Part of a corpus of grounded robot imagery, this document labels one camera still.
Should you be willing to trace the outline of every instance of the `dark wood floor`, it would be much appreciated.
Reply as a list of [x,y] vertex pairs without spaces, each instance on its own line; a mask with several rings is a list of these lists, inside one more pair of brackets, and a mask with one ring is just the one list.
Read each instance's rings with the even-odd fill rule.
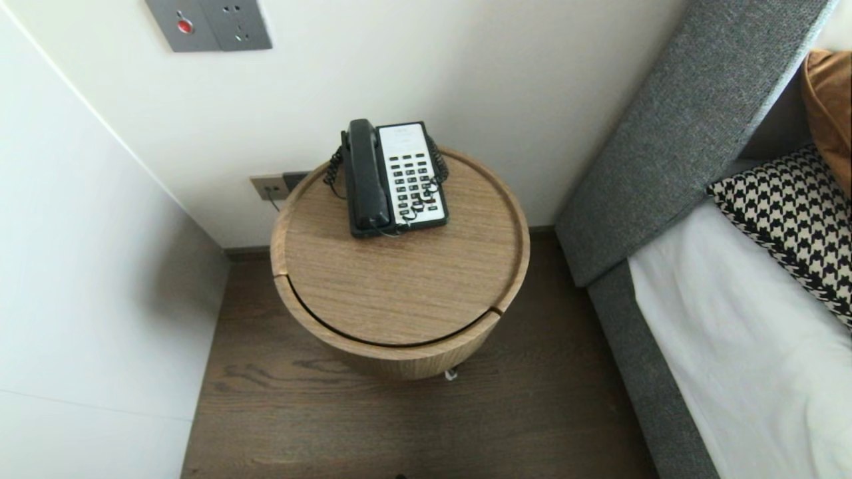
[[443,377],[397,383],[336,361],[287,313],[268,261],[235,263],[184,477],[656,477],[594,309],[556,238]]

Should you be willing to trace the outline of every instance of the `red button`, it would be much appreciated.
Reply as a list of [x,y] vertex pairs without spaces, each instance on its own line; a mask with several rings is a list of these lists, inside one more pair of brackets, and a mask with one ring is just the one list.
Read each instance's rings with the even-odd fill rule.
[[177,29],[188,35],[193,32],[193,24],[189,20],[178,20]]

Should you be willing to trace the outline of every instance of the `telephone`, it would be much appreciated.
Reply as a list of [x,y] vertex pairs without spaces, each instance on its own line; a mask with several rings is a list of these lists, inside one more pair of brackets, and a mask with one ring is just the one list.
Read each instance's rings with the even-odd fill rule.
[[355,238],[398,236],[447,224],[441,184],[449,170],[422,121],[373,128],[356,119],[340,138],[323,181],[344,198],[335,189],[343,164],[349,229]]

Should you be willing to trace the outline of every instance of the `bed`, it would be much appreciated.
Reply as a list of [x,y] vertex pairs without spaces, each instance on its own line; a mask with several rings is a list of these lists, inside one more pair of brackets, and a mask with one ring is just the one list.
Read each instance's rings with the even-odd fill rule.
[[852,477],[849,330],[705,192],[809,140],[836,5],[691,3],[556,225],[664,479]]

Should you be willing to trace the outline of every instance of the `black and white cushion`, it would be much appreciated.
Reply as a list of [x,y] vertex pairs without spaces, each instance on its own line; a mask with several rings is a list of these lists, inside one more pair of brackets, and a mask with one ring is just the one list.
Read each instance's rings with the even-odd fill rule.
[[725,178],[707,193],[852,331],[852,202],[814,145]]

